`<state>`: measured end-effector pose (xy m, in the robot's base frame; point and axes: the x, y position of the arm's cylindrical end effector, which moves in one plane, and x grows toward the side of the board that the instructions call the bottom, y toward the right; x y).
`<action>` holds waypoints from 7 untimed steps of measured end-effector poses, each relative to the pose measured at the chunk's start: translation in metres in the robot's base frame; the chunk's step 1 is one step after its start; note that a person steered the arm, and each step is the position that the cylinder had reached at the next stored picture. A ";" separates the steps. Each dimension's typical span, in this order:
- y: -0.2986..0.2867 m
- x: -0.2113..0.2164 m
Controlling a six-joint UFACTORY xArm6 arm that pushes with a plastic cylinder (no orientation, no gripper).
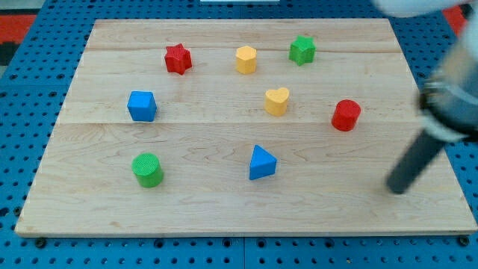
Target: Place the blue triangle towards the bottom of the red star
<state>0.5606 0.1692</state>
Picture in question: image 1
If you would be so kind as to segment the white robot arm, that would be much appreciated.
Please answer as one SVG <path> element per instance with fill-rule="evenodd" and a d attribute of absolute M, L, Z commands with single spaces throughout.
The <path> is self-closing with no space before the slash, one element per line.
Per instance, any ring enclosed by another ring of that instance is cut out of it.
<path fill-rule="evenodd" d="M 463 4 L 459 0 L 375 0 L 384 14 L 408 18 Z M 477 139 L 477 13 L 423 84 L 426 133 L 445 142 Z"/>

